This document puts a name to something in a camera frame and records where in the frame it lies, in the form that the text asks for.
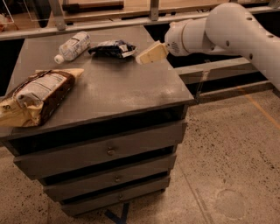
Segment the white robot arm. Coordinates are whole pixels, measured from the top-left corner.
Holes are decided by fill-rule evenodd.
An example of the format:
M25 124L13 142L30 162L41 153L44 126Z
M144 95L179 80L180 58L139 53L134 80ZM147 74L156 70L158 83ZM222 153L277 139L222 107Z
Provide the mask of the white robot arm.
M280 90L280 38L238 3L222 3L205 18L170 23L164 42L142 51L136 62L147 64L168 54L192 53L242 56Z

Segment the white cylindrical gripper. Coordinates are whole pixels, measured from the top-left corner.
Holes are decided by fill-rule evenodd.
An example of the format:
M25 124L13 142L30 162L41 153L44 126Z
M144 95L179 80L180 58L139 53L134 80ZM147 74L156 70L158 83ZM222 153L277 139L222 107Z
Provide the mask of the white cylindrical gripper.
M164 43L160 41L153 43L136 56L136 62L140 65L149 64L165 59L168 53L177 57L186 56L188 51L183 45L183 31L186 24L187 21L171 22L169 30L164 35Z

